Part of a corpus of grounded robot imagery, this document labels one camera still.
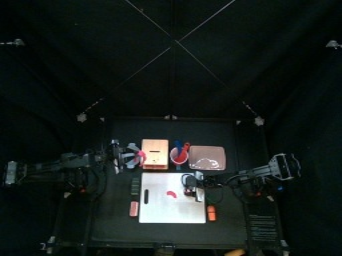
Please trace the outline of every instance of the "blue object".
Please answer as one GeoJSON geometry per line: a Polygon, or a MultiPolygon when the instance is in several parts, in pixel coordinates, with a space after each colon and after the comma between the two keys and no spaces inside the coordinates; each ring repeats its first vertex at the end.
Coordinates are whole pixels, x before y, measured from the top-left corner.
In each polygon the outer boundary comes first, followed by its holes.
{"type": "Polygon", "coordinates": [[[175,140],[175,146],[176,146],[178,156],[179,156],[182,153],[182,148],[183,148],[183,144],[179,140],[175,140]]]}

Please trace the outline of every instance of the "white sheet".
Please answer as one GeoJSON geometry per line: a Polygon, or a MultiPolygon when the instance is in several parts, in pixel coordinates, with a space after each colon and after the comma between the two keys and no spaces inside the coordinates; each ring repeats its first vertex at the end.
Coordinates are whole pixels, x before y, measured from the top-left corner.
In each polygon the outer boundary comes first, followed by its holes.
{"type": "Polygon", "coordinates": [[[143,173],[140,191],[140,223],[206,223],[204,200],[183,193],[184,173],[143,173]],[[148,202],[144,202],[146,190],[148,202]]]}

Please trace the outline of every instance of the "table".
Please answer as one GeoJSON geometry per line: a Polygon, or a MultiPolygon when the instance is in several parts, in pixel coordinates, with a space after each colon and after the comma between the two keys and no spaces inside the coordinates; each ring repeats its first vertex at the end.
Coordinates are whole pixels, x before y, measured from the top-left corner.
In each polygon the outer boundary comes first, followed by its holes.
{"type": "MultiPolygon", "coordinates": [[[[118,139],[120,146],[135,142],[140,147],[142,139],[147,138],[168,139],[170,149],[176,139],[188,141],[191,145],[222,146],[227,158],[226,176],[269,162],[263,128],[254,124],[254,120],[116,118],[106,120],[100,125],[90,125],[87,129],[94,134],[87,131],[80,133],[80,141],[75,146],[78,149],[90,147],[92,143],[103,147],[108,145],[111,139],[118,139]]],[[[171,163],[168,171],[176,171],[171,163]]],[[[183,167],[182,171],[190,171],[188,167],[183,167]]],[[[215,222],[142,224],[138,218],[131,218],[128,216],[131,179],[139,177],[142,172],[142,168],[136,168],[116,175],[110,168],[107,169],[107,189],[94,206],[92,219],[87,222],[90,228],[87,246],[126,248],[174,246],[192,249],[247,247],[243,205],[229,187],[223,191],[223,201],[216,205],[215,222]]],[[[66,235],[68,228],[66,224],[63,226],[60,231],[63,240],[78,241],[71,235],[66,235]]]]}

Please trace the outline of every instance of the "light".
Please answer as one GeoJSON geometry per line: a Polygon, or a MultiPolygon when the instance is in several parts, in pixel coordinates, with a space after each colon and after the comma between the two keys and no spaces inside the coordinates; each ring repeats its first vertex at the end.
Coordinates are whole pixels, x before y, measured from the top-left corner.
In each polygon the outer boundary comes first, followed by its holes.
{"type": "Polygon", "coordinates": [[[21,39],[16,39],[13,42],[0,42],[0,45],[15,45],[17,46],[25,46],[25,43],[21,39]]]}
{"type": "Polygon", "coordinates": [[[338,47],[342,48],[342,45],[338,44],[338,42],[335,40],[330,40],[326,47],[333,47],[337,50],[338,47]]]}

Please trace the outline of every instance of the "white tray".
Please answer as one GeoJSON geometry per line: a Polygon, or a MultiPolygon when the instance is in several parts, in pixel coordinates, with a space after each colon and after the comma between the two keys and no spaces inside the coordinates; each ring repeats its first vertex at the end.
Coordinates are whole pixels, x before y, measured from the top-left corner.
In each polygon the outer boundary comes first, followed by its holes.
{"type": "Polygon", "coordinates": [[[191,146],[188,150],[188,166],[195,170],[224,170],[224,148],[214,146],[191,146]]]}

